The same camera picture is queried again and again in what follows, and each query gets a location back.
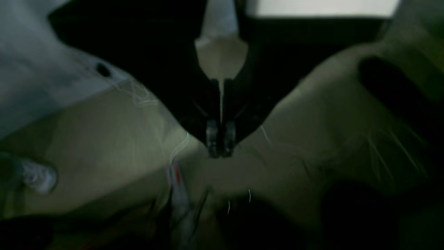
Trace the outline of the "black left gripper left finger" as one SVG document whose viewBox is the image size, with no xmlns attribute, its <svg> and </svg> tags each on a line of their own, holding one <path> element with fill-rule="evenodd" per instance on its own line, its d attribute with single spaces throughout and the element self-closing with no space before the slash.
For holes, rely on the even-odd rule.
<svg viewBox="0 0 444 250">
<path fill-rule="evenodd" d="M 62 43 L 124 70 L 218 158 L 220 91 L 195 40 L 206 0 L 70 0 L 48 15 Z"/>
</svg>

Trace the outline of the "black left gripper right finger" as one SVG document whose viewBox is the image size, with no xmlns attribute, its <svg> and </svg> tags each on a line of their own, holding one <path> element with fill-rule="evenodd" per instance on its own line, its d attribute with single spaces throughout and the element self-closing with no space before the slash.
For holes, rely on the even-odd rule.
<svg viewBox="0 0 444 250">
<path fill-rule="evenodd" d="M 240 71 L 225 79 L 222 156 L 257 130 L 276 105 L 323 61 L 380 38 L 400 0 L 235 0 L 247 45 Z"/>
</svg>

